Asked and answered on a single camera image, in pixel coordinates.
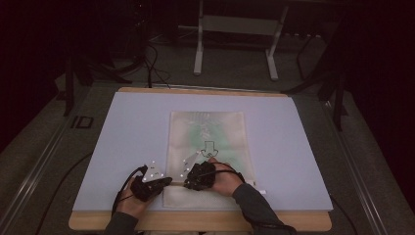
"white stand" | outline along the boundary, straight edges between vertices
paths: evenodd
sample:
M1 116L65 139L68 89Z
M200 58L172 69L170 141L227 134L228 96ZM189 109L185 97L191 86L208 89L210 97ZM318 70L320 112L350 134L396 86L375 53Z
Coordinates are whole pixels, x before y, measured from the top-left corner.
M206 31L222 31L233 33L250 33L258 35L273 36L272 44L265 50L271 80L278 79L277 69L275 68L274 52L284 25L284 20L288 13L288 6L285 6L280 17L280 21L232 18L220 16L204 16L204 1L199 1L199 25L198 25L198 48L196 50L194 75L202 73L202 61L204 53L203 33Z

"person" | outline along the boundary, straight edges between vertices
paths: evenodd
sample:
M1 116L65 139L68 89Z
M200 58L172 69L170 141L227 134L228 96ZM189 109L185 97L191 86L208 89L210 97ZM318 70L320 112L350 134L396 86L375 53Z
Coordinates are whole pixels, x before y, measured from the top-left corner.
M222 164L215 158L208 160L215 165L216 170L232 169L228 164ZM133 235L138 221L143 218L148 205L154 200L141 202L132 195L129 186L122 192L121 200L104 232L105 235ZM237 174L220 172L215 176L211 190L225 197L233 197L240 206L244 218L253 227L254 235L289 235L296 230L285 225L269 206L262 195L252 185L244 183Z

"wooden table edge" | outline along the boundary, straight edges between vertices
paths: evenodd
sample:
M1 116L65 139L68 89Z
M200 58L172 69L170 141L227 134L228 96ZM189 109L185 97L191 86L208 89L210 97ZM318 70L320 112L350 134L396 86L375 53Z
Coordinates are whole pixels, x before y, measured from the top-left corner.
M332 228L327 211L277 211L276 214L297 231L323 232ZM109 211L73 211L69 227L73 230L104 230L110 219ZM136 229L204 232L252 230L240 211L147 211Z

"gray sleeve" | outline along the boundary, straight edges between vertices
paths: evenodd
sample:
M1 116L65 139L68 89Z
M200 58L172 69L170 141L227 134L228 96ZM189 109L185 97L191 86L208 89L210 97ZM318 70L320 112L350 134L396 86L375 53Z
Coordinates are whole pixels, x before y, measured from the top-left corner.
M104 235L134 235L137 223L137 218L123 212L115 212L104 231Z
M232 197L236 203L241 207L242 213L249 220L257 223L266 224L278 224L284 225L284 223L277 217L274 210L269 206L268 202L256 191L250 184L240 185ZM286 229L275 229L257 226L252 224L254 229L254 235L286 235L290 232Z

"cable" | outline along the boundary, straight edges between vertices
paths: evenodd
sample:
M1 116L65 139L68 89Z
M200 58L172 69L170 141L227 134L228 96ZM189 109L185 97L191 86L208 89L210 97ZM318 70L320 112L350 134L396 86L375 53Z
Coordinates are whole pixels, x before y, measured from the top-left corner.
M146 59L146 65L147 64L149 64L150 63L150 61L148 60L148 59ZM169 80L170 79L170 77L171 77L171 75L170 75L170 73L169 72L167 72L167 71L165 71L165 70L159 70L159 69L156 69L155 67L153 67L153 71L155 72L155 74L156 74L156 76L160 79L160 80L157 80L157 81L152 81L152 83L164 83L169 89L171 89L171 87L168 85L168 83L166 82L167 80ZM161 75L159 74L159 72L164 72L164 73L166 73L167 74L167 78L162 78L161 77Z
M354 234L355 235L357 235L358 233L357 233L357 229L356 229L356 227L354 226L354 223L353 223L353 221L351 221L351 218L348 216L348 214L346 213L346 211L340 206L340 204L336 201L336 199L332 196L332 195L330 195L330 199L333 201L333 203L335 203L336 204L336 206L338 206L338 208L340 209L340 211L342 211L342 213L345 215L345 217L346 217L346 219L347 219L347 221L350 223L350 225L351 225L351 228L353 229L353 232L354 232Z
M169 79L169 78L170 78L170 73L168 73L167 71L164 71L164 70L158 70L158 69L156 69L156 68L155 68L156 61L157 61L157 59L158 59L158 57L159 57L159 52L158 52L158 50L156 49L156 47L154 47L154 46L152 46L152 45L150 45L150 44L148 44L148 47L152 48L152 49L153 49L153 51L154 51L154 52L155 52L155 54L156 54L155 58L153 59L153 62L150 62L150 60L149 60L148 58L146 58L146 59L145 59L145 61L144 61L144 63L145 63L145 64L146 64L146 66L147 66L147 71L148 71L148 77L147 77L148 87L149 87L149 88L152 88L152 83L153 83L153 81L152 81L152 72L154 71L154 72L155 72L155 74L156 74L156 75L159 77L159 79L161 80L161 82L163 82L165 85L167 85L167 87L168 87L169 89L171 89L171 87L170 87L170 86L168 85L168 83L166 82L166 79L162 78L162 77L158 74L158 71L162 71L162 72L167 73L167 74L168 74L168 78L167 78L167 79Z
M92 154L93 154L93 153L89 153L89 154L85 155L84 157L82 157L80 160L78 160L78 162L76 162L76 163L75 163L75 164L74 164L74 165L73 165L73 166L72 166L72 167L71 167L71 168L67 171L67 173L65 173L64 177L63 177L63 178L61 179L61 181L59 182L58 187L55 189L55 192L53 193L52 198L51 198L51 200L49 201L49 204L48 204L48 206L46 207L46 210L45 210L45 212L44 212L44 213L43 213L43 215L42 215L42 218L40 219L40 223L39 223L39 225L37 226L37 229L36 229L36 233L35 233L35 235L38 235L38 234L39 234L40 229L42 228L43 222L45 221L46 215L47 215L47 213L48 213L49 209L51 208L52 203L53 203L53 201L55 200L55 197L56 197L56 195L58 194L59 189L61 188L61 186L62 186L62 184L64 183L65 179L67 179L68 175L72 172L72 170L73 170L75 167L77 167L80 163L82 163L82 161L84 161L84 160L86 160L87 158L91 157L91 156L92 156Z
M114 203L113 203L113 209L112 209L112 211L111 211L111 216L113 216L114 215L114 213L115 213L115 210L116 210L116 206L118 205L118 203L120 202L120 201L122 201L122 200L125 200L125 199L127 199L127 198L129 198L129 197L131 197L131 196L129 196L129 197L126 197L126 198L120 198L121 197L121 194L122 194L122 191L125 189L125 187L127 186L127 184L128 184L128 182L130 181L130 179L134 176L134 174L135 173L137 173L138 172L138 170L140 170L141 169L141 166L140 167L138 167L138 168L136 168L136 169L134 169L134 171L132 171L131 173L130 173L130 175L128 175L128 178L127 179L125 179L125 182L122 184L122 187L121 187L121 189L119 189L119 191L118 191L118 193L116 194L116 197L115 197L115 199L114 199Z
M126 200L126 199L129 199L129 198L133 197L133 196L134 196L134 195L127 196L127 197L125 197L125 198L120 199L118 202L122 202L122 201L124 201L124 200Z
M210 174L218 174L218 173L234 173L234 174L238 175L238 172L236 172L235 170L220 169L220 170L215 170L215 171L211 171L211 172L208 172L208 173L200 174L200 175L198 175L198 177L207 176L207 175L210 175Z

